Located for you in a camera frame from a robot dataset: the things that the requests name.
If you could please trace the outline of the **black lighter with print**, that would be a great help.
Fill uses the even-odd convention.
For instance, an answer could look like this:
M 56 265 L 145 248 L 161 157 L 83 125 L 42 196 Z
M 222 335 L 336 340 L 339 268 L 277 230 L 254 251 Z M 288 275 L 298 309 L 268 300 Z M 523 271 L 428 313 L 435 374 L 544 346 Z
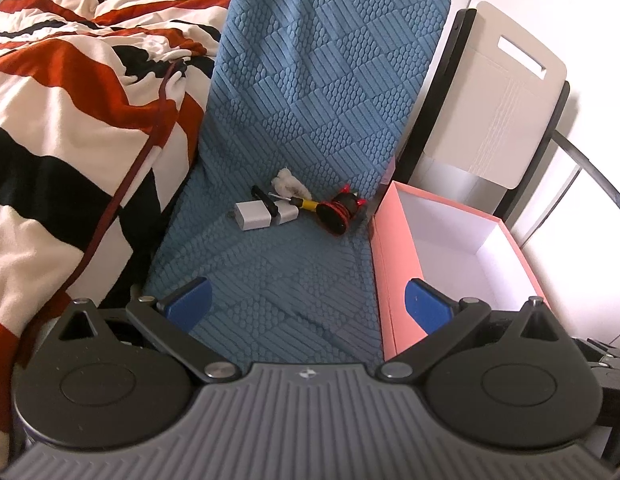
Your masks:
M 276 206 L 275 201 L 272 200 L 262 188 L 259 188 L 258 185 L 252 185 L 250 193 L 255 200 L 259 200 L 263 203 L 272 219 L 275 219 L 278 216 L 278 206 Z

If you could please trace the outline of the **yellow black screwdriver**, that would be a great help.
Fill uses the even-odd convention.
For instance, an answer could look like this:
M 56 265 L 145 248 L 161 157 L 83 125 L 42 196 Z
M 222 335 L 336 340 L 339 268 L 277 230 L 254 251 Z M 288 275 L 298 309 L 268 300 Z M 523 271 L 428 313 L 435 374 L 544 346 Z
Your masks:
M 315 200 L 305 200 L 304 198 L 299 198 L 295 196 L 285 197 L 285 196 L 278 195 L 272 192 L 270 192 L 269 195 L 273 198 L 276 198 L 277 200 L 285 200 L 285 202 L 292 204 L 298 209 L 302 209 L 306 211 L 314 212 L 316 211 L 316 207 L 319 206 L 319 203 L 316 202 Z

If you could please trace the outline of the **pink open cardboard box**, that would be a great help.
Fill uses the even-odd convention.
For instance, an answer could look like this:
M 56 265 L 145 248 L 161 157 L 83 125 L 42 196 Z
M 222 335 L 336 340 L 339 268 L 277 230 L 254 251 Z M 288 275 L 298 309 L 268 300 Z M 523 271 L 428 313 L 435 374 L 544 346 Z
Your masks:
M 500 219 L 400 182 L 390 184 L 372 218 L 371 247 L 386 360 L 427 335 L 409 313 L 406 286 L 413 278 L 495 310 L 517 311 L 529 297 L 544 295 Z

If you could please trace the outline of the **white USB charger plug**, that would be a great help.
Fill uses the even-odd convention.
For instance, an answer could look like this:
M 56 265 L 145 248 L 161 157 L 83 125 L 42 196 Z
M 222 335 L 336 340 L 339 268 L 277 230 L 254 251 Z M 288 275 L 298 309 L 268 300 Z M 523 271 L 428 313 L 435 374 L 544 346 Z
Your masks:
M 276 211 L 271 212 L 262 200 L 236 203 L 232 217 L 242 231 L 252 231 L 280 226 L 296 220 L 299 216 L 299 208 L 287 200 L 275 200 L 274 206 Z

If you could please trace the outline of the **red black tape roll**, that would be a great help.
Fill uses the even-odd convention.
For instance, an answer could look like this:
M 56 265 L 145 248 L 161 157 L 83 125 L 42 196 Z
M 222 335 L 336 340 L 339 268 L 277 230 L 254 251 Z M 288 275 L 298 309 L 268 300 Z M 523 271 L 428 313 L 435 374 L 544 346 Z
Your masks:
M 315 214 L 328 232 L 340 236 L 348 231 L 352 220 L 366 205 L 367 200 L 346 184 L 331 200 L 320 202 Z

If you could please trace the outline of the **beige folding chair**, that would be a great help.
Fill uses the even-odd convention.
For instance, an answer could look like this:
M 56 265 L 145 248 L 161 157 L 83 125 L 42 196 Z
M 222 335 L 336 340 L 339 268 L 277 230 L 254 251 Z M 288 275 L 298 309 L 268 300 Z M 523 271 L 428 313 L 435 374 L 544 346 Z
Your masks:
M 569 92 L 564 63 L 496 6 L 459 10 L 392 178 L 409 182 L 428 156 L 503 188 L 505 220 L 556 144 L 620 210 L 618 189 L 557 130 Z

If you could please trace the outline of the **red white black blanket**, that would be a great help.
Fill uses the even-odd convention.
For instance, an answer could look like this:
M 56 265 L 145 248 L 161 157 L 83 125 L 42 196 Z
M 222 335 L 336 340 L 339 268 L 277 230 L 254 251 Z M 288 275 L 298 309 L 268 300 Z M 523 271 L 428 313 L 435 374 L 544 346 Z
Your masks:
M 126 292 L 156 240 L 230 1 L 0 2 L 0 438 L 28 339 Z

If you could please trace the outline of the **blue textured sofa cover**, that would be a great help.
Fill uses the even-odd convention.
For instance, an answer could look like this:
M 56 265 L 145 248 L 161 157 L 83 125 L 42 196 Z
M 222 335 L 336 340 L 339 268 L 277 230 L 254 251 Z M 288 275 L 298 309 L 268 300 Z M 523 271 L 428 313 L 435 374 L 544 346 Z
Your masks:
M 231 0 L 191 173 L 145 285 L 208 278 L 194 336 L 241 368 L 383 357 L 367 219 L 305 212 L 243 231 L 231 211 L 288 169 L 317 200 L 379 188 L 451 0 Z

